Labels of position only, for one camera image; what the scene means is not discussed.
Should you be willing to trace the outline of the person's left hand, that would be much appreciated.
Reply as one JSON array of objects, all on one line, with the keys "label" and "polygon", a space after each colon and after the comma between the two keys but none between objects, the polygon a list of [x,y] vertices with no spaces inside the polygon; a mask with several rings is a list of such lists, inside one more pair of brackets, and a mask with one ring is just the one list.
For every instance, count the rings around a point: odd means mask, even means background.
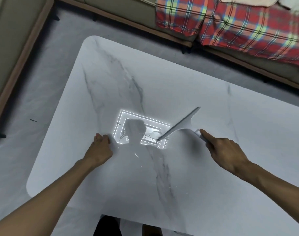
[{"label": "person's left hand", "polygon": [[84,162],[91,170],[101,166],[113,155],[110,145],[106,143],[95,143],[94,140],[84,155]]}]

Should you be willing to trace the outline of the person's right hand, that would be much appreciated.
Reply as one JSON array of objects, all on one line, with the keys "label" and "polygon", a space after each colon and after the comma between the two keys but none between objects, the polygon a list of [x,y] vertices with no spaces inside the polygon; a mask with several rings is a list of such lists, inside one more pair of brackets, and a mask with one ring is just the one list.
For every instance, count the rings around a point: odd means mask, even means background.
[{"label": "person's right hand", "polygon": [[245,176],[244,170],[251,164],[239,144],[228,138],[216,138],[200,129],[201,136],[206,139],[206,147],[212,159],[223,169],[239,178]]}]

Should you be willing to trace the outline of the white squeegee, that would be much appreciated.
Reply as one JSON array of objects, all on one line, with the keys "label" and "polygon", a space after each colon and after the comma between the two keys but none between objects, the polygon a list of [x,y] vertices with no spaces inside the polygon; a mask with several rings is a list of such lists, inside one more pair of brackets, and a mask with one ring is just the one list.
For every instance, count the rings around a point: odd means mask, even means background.
[{"label": "white squeegee", "polygon": [[157,141],[161,141],[163,139],[166,139],[169,135],[174,133],[175,131],[182,130],[182,129],[188,129],[195,133],[200,139],[202,139],[205,143],[208,143],[209,141],[201,134],[200,129],[194,127],[191,123],[191,120],[193,116],[201,109],[201,107],[196,107],[193,111],[191,111],[187,116],[185,116],[182,120],[180,120],[178,123],[176,123],[174,126],[172,126],[166,133],[161,135]]}]

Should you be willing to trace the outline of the person's right forearm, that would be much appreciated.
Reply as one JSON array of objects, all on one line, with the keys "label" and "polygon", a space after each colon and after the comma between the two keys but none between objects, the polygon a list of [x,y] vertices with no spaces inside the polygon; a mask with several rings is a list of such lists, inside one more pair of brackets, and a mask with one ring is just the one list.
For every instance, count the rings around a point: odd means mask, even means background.
[{"label": "person's right forearm", "polygon": [[299,224],[299,187],[251,162],[238,166],[236,175],[267,195]]}]

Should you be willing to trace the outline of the person's left forearm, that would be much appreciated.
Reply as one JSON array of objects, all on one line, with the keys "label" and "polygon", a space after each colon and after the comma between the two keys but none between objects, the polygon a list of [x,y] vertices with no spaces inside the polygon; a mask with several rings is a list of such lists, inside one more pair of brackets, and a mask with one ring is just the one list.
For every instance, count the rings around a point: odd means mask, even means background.
[{"label": "person's left forearm", "polygon": [[81,159],[52,184],[0,220],[0,236],[50,236],[77,188],[101,162]]}]

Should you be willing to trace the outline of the person's left leg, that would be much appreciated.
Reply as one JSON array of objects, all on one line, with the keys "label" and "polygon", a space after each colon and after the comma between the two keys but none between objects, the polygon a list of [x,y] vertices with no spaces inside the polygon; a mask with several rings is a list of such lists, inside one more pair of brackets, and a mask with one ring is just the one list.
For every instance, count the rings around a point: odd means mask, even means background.
[{"label": "person's left leg", "polygon": [[122,236],[120,218],[101,215],[93,236]]}]

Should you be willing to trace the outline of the person's leg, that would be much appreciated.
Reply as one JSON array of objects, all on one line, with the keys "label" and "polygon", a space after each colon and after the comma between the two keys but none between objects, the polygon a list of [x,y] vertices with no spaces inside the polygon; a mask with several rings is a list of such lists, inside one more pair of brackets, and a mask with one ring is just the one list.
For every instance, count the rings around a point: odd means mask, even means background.
[{"label": "person's leg", "polygon": [[120,218],[101,215],[93,236],[122,236]]},{"label": "person's leg", "polygon": [[163,236],[163,233],[160,227],[143,224],[142,236]]}]

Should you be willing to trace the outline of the person's right leg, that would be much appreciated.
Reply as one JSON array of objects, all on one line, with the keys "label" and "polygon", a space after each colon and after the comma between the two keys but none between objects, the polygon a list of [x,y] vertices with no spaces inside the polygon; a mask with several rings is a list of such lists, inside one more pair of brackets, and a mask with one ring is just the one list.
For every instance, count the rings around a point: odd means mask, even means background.
[{"label": "person's right leg", "polygon": [[143,224],[142,236],[163,236],[163,233],[160,227]]}]

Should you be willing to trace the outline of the beige sofa with wooden base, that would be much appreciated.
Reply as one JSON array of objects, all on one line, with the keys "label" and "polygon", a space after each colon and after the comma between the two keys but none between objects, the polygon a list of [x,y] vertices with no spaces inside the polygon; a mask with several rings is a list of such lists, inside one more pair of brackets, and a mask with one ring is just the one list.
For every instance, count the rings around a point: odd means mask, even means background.
[{"label": "beige sofa with wooden base", "polygon": [[[190,52],[195,45],[230,62],[262,74],[270,79],[299,89],[299,66],[275,60],[255,57],[229,48],[203,46],[198,36],[185,37],[156,25],[155,0],[58,0],[139,30],[168,39],[182,45],[182,53]],[[285,10],[289,9],[275,3]]]},{"label": "beige sofa with wooden base", "polygon": [[0,117],[53,5],[54,0],[0,0]]}]

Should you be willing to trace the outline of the red plaid blanket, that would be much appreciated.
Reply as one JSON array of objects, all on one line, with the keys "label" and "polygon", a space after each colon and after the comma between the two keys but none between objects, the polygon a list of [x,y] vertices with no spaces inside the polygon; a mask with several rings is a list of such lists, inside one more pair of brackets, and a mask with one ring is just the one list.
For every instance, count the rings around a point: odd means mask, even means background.
[{"label": "red plaid blanket", "polygon": [[299,14],[275,4],[254,7],[220,0],[155,0],[156,25],[203,46],[229,48],[299,66]]}]

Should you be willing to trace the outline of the cream cloth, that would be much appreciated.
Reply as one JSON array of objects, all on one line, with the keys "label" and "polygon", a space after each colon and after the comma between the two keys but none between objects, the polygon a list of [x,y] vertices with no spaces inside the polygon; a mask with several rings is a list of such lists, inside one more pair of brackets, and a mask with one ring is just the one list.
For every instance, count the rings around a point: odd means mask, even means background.
[{"label": "cream cloth", "polygon": [[278,0],[219,0],[223,3],[234,3],[254,7],[270,7],[278,2]]}]

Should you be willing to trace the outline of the white fluffy cloth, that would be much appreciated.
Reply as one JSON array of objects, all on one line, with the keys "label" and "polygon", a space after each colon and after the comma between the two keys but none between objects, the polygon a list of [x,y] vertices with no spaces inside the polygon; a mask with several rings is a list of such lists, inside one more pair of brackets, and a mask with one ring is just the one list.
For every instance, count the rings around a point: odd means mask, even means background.
[{"label": "white fluffy cloth", "polygon": [[292,13],[299,13],[299,0],[278,0],[279,4],[287,9],[289,9]]}]

